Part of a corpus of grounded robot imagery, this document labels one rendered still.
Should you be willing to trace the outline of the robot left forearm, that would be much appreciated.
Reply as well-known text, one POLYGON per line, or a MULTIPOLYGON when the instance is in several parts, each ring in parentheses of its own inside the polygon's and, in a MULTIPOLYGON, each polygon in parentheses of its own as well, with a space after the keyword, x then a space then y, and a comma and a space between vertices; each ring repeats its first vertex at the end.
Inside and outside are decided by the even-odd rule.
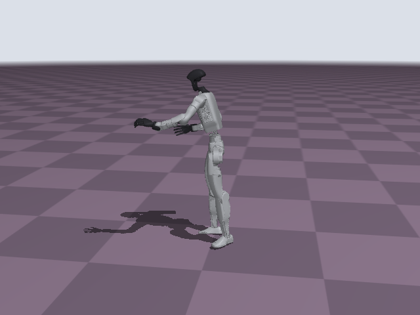
POLYGON ((179 114, 176 117, 173 117, 173 118, 171 118, 169 120, 162 121, 162 122, 157 122, 155 124, 155 126, 160 127, 160 130, 159 131, 169 129, 171 127, 177 127, 178 126, 178 121, 180 121, 180 120, 182 120, 184 118, 185 118, 185 115, 184 114, 179 114))

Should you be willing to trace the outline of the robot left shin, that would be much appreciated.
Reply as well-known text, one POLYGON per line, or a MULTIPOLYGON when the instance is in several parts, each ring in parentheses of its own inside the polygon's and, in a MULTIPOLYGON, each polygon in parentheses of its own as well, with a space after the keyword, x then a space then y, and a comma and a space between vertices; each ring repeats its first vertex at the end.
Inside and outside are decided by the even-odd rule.
POLYGON ((219 198, 215 198, 215 205, 217 210, 217 217, 220 222, 220 229, 224 237, 229 237, 229 218, 230 218, 230 202, 228 192, 222 193, 221 201, 219 198))

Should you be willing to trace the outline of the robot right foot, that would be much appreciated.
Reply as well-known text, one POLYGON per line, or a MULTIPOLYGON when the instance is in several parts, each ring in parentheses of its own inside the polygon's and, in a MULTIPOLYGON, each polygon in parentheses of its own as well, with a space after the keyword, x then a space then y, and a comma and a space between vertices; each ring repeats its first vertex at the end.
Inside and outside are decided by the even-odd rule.
POLYGON ((211 228, 211 226, 210 226, 209 228, 207 228, 205 230, 202 230, 202 231, 199 231, 198 233, 199 234, 222 234, 222 230, 221 230, 220 226, 218 226, 216 228, 215 227, 211 228))

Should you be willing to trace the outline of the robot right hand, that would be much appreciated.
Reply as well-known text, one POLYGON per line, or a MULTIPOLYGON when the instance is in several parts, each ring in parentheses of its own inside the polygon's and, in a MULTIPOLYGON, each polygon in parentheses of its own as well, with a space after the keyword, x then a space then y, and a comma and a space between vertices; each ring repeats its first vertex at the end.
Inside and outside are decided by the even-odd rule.
MULTIPOLYGON (((180 124, 180 123, 178 122, 178 124, 180 124)), ((190 131, 191 131, 191 132, 194 132, 194 131, 192 130, 192 126, 193 126, 193 125, 197 125, 197 124, 191 124, 191 125, 189 125, 189 124, 187 124, 187 125, 178 125, 177 127, 181 127, 181 128, 174 129, 174 131, 179 130, 179 129, 182 129, 182 130, 180 130, 180 131, 176 131, 176 132, 175 132, 175 133, 183 132, 183 133, 179 133, 179 134, 177 134, 177 135, 186 134, 186 133, 189 133, 190 131)), ((177 135, 176 135, 176 136, 177 136, 177 135)))

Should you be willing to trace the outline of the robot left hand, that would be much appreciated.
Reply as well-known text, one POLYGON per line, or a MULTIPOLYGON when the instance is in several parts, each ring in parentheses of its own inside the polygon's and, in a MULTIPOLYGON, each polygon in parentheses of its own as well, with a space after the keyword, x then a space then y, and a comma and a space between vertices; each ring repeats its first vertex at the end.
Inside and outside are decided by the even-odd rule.
POLYGON ((159 131, 160 130, 160 127, 155 126, 156 123, 157 123, 156 121, 155 122, 152 122, 151 120, 146 119, 146 118, 138 118, 135 121, 134 126, 135 126, 135 128, 138 125, 145 126, 145 127, 152 127, 153 130, 159 131))

